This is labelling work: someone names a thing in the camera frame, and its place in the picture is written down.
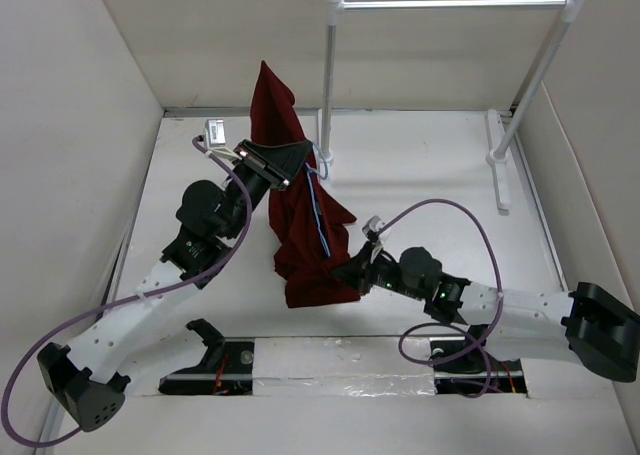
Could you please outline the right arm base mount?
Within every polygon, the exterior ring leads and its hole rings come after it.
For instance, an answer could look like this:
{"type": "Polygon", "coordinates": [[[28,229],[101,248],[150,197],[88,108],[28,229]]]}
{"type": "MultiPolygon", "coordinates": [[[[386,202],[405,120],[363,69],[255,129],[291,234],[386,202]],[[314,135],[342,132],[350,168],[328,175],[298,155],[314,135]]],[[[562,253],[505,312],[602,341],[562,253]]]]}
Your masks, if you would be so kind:
{"type": "MultiPolygon", "coordinates": [[[[475,339],[479,339],[488,325],[473,325],[463,329],[475,339]]],[[[430,359],[440,359],[453,355],[471,345],[464,335],[429,336],[430,359]]],[[[460,395],[474,398],[481,391],[490,373],[486,395],[528,393],[524,370],[520,360],[501,361],[487,353],[490,372],[487,372],[483,355],[474,350],[456,360],[435,366],[434,387],[436,395],[460,395]]]]}

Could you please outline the dark red t shirt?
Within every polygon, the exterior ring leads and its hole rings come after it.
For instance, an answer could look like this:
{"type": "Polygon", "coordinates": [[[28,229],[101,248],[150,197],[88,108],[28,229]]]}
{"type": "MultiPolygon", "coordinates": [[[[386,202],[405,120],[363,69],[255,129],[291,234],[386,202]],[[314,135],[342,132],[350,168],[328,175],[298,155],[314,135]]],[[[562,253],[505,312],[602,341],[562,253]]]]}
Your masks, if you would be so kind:
{"type": "MultiPolygon", "coordinates": [[[[251,140],[266,146],[307,140],[294,105],[293,92],[262,62],[250,106],[251,140]]],[[[313,154],[306,162],[317,167],[313,154]]],[[[305,163],[290,188],[269,197],[269,224],[280,242],[274,268],[285,280],[286,304],[293,309],[357,302],[360,294],[330,274],[350,259],[347,227],[357,218],[313,177],[332,252],[327,258],[313,218],[305,163]]]]}

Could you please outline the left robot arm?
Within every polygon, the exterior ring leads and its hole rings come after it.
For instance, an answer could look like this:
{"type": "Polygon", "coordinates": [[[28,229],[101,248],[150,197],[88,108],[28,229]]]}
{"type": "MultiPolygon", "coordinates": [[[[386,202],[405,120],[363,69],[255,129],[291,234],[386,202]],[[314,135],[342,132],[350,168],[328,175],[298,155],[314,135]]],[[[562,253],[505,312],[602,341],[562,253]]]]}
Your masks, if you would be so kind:
{"type": "Polygon", "coordinates": [[[315,172],[309,140],[279,146],[244,140],[231,151],[231,166],[201,138],[193,143],[226,172],[226,185],[198,180],[186,188],[176,213],[178,235],[135,294],[98,308],[100,319],[66,345],[49,339],[36,345],[48,390],[83,432],[99,429],[121,409],[134,380],[125,368],[131,354],[162,318],[224,269],[265,194],[287,191],[300,174],[315,172]]]}

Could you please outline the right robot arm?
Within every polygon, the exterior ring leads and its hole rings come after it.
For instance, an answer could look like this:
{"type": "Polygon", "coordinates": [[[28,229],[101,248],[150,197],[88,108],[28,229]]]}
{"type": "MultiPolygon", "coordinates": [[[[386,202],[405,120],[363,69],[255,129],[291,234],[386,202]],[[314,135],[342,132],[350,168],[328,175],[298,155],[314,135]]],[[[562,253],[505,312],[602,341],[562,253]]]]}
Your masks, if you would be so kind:
{"type": "Polygon", "coordinates": [[[398,260],[366,243],[353,259],[355,286],[374,286],[424,304],[432,319],[470,329],[462,356],[474,368],[495,359],[541,359],[579,364],[621,383],[635,381],[639,316],[597,284],[571,291],[501,291],[444,272],[426,249],[411,247],[398,260]]]}

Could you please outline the light blue wire hanger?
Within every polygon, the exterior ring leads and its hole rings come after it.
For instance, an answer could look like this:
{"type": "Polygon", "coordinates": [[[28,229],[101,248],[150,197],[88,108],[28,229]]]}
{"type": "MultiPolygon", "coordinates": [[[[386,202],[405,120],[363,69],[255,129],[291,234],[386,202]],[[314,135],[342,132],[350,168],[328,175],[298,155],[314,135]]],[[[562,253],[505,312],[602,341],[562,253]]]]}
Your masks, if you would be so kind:
{"type": "Polygon", "coordinates": [[[316,224],[316,229],[318,232],[318,237],[326,257],[330,258],[332,255],[331,247],[326,234],[326,229],[324,227],[322,210],[320,208],[319,199],[318,199],[318,196],[314,187],[314,182],[313,182],[313,177],[316,177],[320,181],[325,181],[329,175],[329,167],[328,167],[327,159],[325,158],[323,152],[321,151],[317,143],[313,142],[312,145],[313,145],[314,155],[320,159],[323,170],[320,171],[319,169],[312,167],[309,162],[306,162],[305,175],[306,175],[307,185],[309,189],[311,208],[312,208],[313,218],[316,224]]]}

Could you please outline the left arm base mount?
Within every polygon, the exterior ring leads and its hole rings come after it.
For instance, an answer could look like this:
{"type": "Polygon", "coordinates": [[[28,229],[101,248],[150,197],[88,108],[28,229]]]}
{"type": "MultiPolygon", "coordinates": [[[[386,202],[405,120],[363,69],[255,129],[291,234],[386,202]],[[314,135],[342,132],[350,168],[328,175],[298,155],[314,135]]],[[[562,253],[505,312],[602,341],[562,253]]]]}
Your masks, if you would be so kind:
{"type": "Polygon", "coordinates": [[[158,390],[174,396],[246,396],[253,394],[255,340],[228,339],[204,319],[186,328],[206,348],[199,363],[182,368],[160,380],[158,390]]]}

